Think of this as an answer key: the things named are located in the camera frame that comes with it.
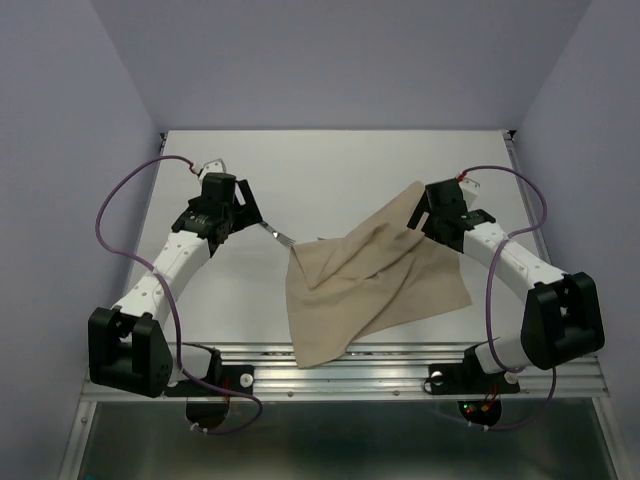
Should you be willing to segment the silver fork teal handle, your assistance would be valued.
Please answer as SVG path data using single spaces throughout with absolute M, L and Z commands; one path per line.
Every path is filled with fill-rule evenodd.
M 260 225 L 265 231 L 267 231 L 281 245 L 283 245 L 283 246 L 285 246 L 287 248 L 291 248 L 296 244 L 295 240 L 293 240 L 292 238 L 290 238 L 287 235 L 283 234 L 282 232 L 276 230 L 275 228 L 273 228 L 267 222 L 262 221 L 260 223 Z

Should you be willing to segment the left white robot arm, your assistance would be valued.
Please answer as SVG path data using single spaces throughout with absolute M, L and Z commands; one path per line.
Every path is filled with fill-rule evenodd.
M 215 392 L 222 384 L 220 366 L 198 360 L 187 377 L 181 348 L 168 345 L 163 327 L 177 311 L 185 287 L 228 237 L 261 222 L 246 180 L 222 172 L 202 174 L 200 195 L 188 201 L 156 259 L 142 262 L 144 275 L 112 307 L 91 314 L 91 381 L 150 398 L 186 378 L 199 393 Z

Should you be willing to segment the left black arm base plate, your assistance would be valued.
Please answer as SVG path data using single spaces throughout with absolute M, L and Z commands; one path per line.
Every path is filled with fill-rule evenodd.
M 243 394 L 253 394 L 253 378 L 255 368 L 253 365 L 224 365 L 220 378 L 215 385 L 218 388 L 239 392 Z M 221 397 L 222 394 L 205 388 L 192 380 L 181 380 L 174 386 L 167 386 L 163 395 L 168 398 L 206 398 Z

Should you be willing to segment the beige cloth napkin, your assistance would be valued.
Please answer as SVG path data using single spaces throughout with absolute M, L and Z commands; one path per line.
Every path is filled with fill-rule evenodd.
M 292 247 L 285 282 L 300 368 L 356 339 L 468 307 L 458 254 L 408 228 L 425 186 L 411 183 L 342 238 Z

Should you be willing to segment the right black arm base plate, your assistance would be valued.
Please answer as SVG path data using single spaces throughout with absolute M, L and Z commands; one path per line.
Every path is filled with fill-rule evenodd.
M 503 373 L 486 374 L 482 370 L 469 373 L 462 363 L 436 363 L 428 367 L 423 390 L 431 395 L 517 394 L 518 382 L 508 383 Z

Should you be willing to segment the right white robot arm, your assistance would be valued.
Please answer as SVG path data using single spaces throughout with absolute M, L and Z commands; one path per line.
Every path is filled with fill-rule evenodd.
M 482 390 L 496 373 L 535 366 L 549 370 L 600 350 L 605 343 L 595 281 L 569 274 L 516 241 L 494 217 L 470 210 L 472 191 L 457 179 L 429 184 L 408 227 L 486 266 L 524 303 L 520 330 L 487 341 L 465 354 L 463 384 Z

